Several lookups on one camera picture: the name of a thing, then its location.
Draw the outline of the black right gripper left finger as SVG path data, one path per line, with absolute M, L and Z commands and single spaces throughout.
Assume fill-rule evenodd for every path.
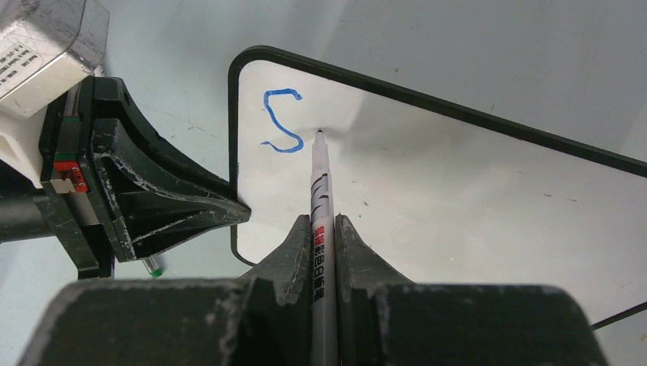
M 241 278 L 253 286 L 240 323 L 240 364 L 309 365 L 309 216 L 298 216 L 284 241 Z

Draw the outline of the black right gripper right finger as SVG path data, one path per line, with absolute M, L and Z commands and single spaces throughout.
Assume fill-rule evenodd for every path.
M 382 365 L 389 336 L 389 287 L 413 282 L 369 247 L 346 215 L 337 215 L 334 223 L 341 362 Z

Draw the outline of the small black framed whiteboard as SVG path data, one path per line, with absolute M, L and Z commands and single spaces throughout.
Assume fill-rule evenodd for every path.
M 646 163 L 275 47 L 228 75 L 231 234 L 256 264 L 311 204 L 322 130 L 334 210 L 419 283 L 551 284 L 596 327 L 646 309 Z

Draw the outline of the blue whiteboard marker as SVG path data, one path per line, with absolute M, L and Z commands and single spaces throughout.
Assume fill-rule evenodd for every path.
M 324 132 L 315 133 L 311 173 L 311 364 L 340 363 L 332 177 Z

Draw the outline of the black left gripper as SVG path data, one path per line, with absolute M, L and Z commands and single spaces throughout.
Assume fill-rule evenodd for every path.
M 140 111 L 123 79 L 95 77 L 90 142 L 98 186 L 107 201 L 108 236 L 120 262 L 157 255 L 207 231 L 246 222 L 251 210 L 227 180 L 208 171 L 159 135 Z M 85 193 L 60 194 L 54 178 L 76 179 L 86 167 L 59 172 L 54 150 L 63 144 L 63 100 L 47 108 L 39 142 L 42 188 L 1 162 L 1 242 L 55 236 L 80 280 L 112 278 L 114 254 L 101 224 L 90 216 Z

